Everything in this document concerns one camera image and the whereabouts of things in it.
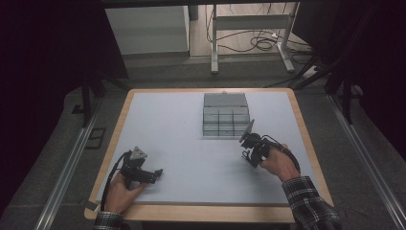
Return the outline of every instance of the metal frame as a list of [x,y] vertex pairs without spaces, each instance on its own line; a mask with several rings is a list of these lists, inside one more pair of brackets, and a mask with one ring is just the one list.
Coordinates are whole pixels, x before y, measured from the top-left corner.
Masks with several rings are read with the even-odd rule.
[[287,72],[294,73],[295,68],[286,52],[286,43],[292,31],[298,6],[299,2],[295,2],[289,14],[217,16],[217,5],[213,5],[212,74],[218,73],[217,31],[260,29],[285,29],[282,42],[278,42],[277,47]]

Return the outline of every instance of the gray carpet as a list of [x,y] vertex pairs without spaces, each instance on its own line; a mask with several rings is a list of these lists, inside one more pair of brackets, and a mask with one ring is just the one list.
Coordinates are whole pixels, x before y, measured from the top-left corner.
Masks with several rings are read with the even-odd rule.
[[[262,87],[265,84],[291,79],[278,58],[264,60],[225,58],[220,61],[218,75],[210,74],[207,60],[181,64],[154,62],[144,67],[128,67],[129,80],[122,82],[133,88],[183,87]],[[307,130],[316,150],[336,209],[342,216],[344,229],[396,229],[380,196],[375,191],[353,146],[324,94],[321,79],[296,91]],[[90,196],[115,124],[123,107],[126,93],[109,81],[103,82],[107,95],[103,99],[94,128],[105,128],[99,149],[85,149],[68,190],[56,213],[52,229],[91,229],[93,222],[83,216],[84,202]],[[33,229],[57,177],[79,135],[82,117],[72,114],[81,104],[80,89],[66,96],[65,108],[47,146],[30,174],[15,194],[0,220],[0,229]],[[402,202],[406,201],[404,161],[369,121],[357,101],[352,102],[354,126],[373,159]],[[132,229],[136,223],[129,223]]]

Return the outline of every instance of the table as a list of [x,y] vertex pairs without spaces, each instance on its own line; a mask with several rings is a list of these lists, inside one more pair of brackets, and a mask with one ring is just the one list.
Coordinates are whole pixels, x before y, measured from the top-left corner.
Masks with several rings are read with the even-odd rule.
[[[162,92],[286,92],[292,110],[294,112],[299,130],[303,137],[304,146],[308,154],[312,170],[314,171],[319,193],[321,197],[333,205],[327,184],[324,180],[317,156],[307,133],[299,105],[291,89],[257,89],[257,88],[196,88],[196,89],[133,89],[128,93],[118,123],[115,127],[107,153],[101,164],[101,169],[95,186],[90,195],[90,201],[95,202],[102,180],[108,173],[108,167],[112,160],[115,148],[117,147],[120,134],[124,127],[124,121],[128,114],[132,98],[137,93],[162,93]],[[96,212],[86,209],[84,215],[88,219],[94,219]],[[264,207],[264,206],[226,206],[226,205],[182,205],[182,204],[134,204],[125,213],[125,219],[150,220],[150,221],[207,221],[207,222],[272,222],[272,223],[293,223],[289,207]]]

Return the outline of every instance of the hand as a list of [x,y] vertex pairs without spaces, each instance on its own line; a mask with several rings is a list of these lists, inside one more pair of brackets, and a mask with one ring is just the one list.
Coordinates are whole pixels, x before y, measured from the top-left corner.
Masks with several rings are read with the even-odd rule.
[[293,161],[276,148],[271,148],[268,158],[260,162],[259,165],[276,175],[281,182],[301,176],[298,170],[296,170]]
[[125,187],[124,176],[120,172],[117,173],[108,188],[104,210],[117,214],[122,213],[132,204],[146,185],[147,184],[140,184],[134,190],[129,191]]

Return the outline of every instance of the sleeve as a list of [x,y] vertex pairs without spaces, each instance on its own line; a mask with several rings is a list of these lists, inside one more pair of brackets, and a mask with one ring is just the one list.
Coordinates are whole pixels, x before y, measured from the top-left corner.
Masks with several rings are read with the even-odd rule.
[[98,212],[93,230],[119,230],[123,221],[123,215],[110,213],[110,212]]
[[310,177],[290,179],[282,188],[295,220],[304,229],[342,229],[337,212],[319,196]]

